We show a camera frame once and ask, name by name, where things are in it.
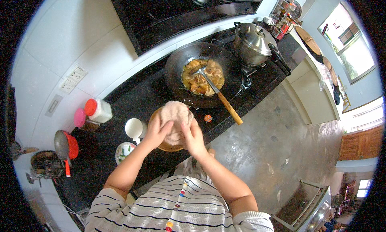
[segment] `wok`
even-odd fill
[[[216,94],[211,96],[193,94],[182,83],[183,68],[194,59],[213,59],[222,67],[225,83],[220,91],[226,99],[231,100],[239,92],[242,76],[232,70],[237,64],[236,57],[218,45],[196,42],[178,48],[166,61],[165,83],[179,101],[200,108],[222,105]]]

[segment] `black countertop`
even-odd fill
[[[215,38],[224,41],[226,43],[225,48],[230,50],[232,49],[234,30],[231,28],[218,32],[199,41],[210,42]],[[287,62],[293,62],[290,60],[291,53],[298,50],[298,47],[290,35],[285,35],[285,37],[286,39],[278,42],[279,50],[286,52],[286,55],[283,56]],[[74,211],[91,206],[92,201],[103,188],[106,179],[117,167],[115,162],[116,148],[123,142],[133,142],[124,131],[126,121],[130,118],[138,118],[147,123],[155,110],[162,107],[167,101],[175,100],[163,80],[165,72],[163,67],[167,58],[168,56],[141,70],[105,98],[105,101],[111,104],[113,119],[102,124],[95,133],[88,133],[77,128],[71,133],[78,140],[79,156],[71,161],[73,164],[71,177],[64,176],[58,179],[56,189],[62,202]],[[266,61],[266,64],[263,70],[249,76],[253,80],[250,88],[243,89],[229,100],[240,117],[254,108],[285,78],[280,68],[273,64],[270,59]],[[211,142],[235,123],[223,106],[206,109],[191,107],[190,110],[204,133],[205,143]],[[204,116],[207,114],[213,117],[210,123],[204,121]],[[189,156],[186,150],[164,152],[155,149],[144,160],[132,189],[145,185]]]

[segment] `hand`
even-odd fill
[[[142,143],[146,143],[152,150],[157,148],[165,139],[165,136],[171,131],[172,127],[172,120],[161,127],[161,115],[158,112],[156,117],[149,123],[146,136],[143,138]]]
[[[190,129],[184,122],[181,123],[181,128],[185,135],[186,147],[188,148],[189,153],[197,160],[208,155],[204,145],[202,131],[198,126],[196,119],[193,118]]]

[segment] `wooden cabinet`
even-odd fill
[[[344,135],[340,143],[339,160],[359,160],[378,156],[383,141],[384,126]]]

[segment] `pot handle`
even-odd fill
[[[268,44],[269,49],[271,50],[272,56],[271,59],[272,61],[279,66],[279,68],[283,71],[283,73],[286,76],[291,75],[291,68],[287,65],[286,61],[284,60],[283,56],[280,54],[279,50],[276,48],[275,45],[272,43]]]

